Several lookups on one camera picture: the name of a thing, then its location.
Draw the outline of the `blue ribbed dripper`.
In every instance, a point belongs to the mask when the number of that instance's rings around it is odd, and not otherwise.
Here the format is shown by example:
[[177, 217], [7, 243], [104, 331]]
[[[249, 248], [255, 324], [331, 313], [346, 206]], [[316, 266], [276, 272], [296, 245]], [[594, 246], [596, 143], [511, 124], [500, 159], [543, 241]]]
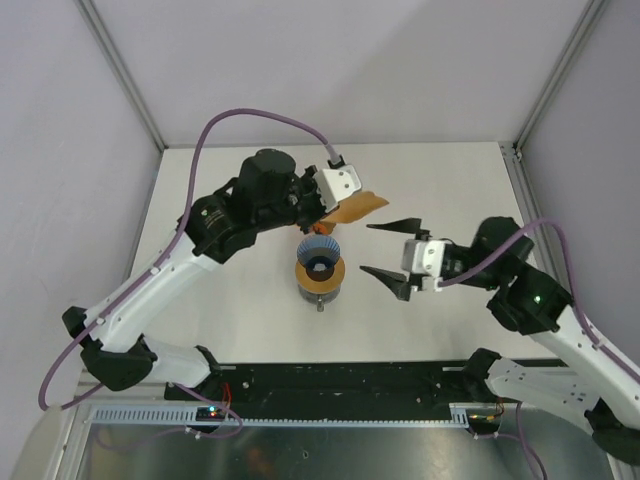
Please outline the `blue ribbed dripper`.
[[297, 247], [298, 262], [308, 270], [315, 270], [318, 264], [326, 269], [333, 268], [341, 257], [338, 242], [331, 236], [313, 234], [305, 237]]

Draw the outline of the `wooden ring dripper stand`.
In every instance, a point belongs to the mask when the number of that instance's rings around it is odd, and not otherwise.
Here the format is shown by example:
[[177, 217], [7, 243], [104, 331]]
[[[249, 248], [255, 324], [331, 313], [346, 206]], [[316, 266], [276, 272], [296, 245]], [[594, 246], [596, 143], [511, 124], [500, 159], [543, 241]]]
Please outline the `wooden ring dripper stand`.
[[323, 271], [311, 271], [300, 262], [295, 264], [297, 283], [313, 294], [328, 294], [338, 289], [345, 278], [346, 266], [342, 258], [331, 268]]

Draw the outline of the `glass coffee server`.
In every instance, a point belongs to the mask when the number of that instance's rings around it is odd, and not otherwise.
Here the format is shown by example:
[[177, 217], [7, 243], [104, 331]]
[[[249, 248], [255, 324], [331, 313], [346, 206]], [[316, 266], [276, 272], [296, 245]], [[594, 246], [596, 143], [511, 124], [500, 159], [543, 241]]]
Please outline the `glass coffee server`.
[[338, 286], [335, 289], [327, 293], [315, 293], [306, 289], [302, 285], [298, 286], [300, 296], [310, 305], [313, 305], [317, 312], [322, 313], [325, 310], [325, 306], [333, 302], [340, 294], [341, 287]]

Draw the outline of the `orange coffee filter holder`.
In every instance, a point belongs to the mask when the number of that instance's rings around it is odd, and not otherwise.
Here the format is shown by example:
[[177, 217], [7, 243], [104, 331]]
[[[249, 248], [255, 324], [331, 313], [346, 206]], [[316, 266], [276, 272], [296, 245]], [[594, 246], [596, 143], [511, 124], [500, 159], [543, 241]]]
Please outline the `orange coffee filter holder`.
[[309, 227], [301, 228], [301, 232], [305, 235], [318, 234], [318, 235], [331, 235], [336, 228], [336, 224], [332, 222], [317, 222]]

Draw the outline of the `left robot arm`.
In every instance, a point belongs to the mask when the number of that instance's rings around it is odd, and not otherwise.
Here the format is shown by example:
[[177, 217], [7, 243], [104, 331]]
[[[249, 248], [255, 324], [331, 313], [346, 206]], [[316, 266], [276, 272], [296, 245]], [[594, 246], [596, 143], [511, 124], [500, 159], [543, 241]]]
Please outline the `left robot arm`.
[[156, 377], [202, 400], [219, 392], [220, 368], [206, 348], [154, 341], [144, 330], [195, 280], [253, 246], [259, 233], [291, 225], [307, 230], [359, 187], [344, 168], [310, 166], [303, 175], [295, 169], [279, 150], [245, 159], [237, 176], [188, 205], [174, 237], [138, 278], [94, 307], [63, 314], [85, 367], [102, 386], [123, 391]]

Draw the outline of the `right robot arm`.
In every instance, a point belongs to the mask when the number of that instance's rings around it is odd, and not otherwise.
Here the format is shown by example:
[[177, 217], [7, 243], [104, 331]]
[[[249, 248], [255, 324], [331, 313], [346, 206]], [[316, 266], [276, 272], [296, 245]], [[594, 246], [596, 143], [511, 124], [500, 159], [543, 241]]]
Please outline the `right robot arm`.
[[529, 233], [539, 219], [519, 226], [511, 217], [482, 221], [470, 246], [436, 239], [418, 218], [382, 225], [408, 235], [401, 272], [370, 266], [364, 272], [407, 301], [419, 291], [465, 285], [493, 292], [487, 308], [510, 332], [528, 337], [561, 360], [569, 378], [531, 372], [479, 348], [461, 371], [471, 400], [528, 403], [580, 428], [614, 458], [639, 463], [639, 368], [587, 319], [576, 295], [528, 262]]

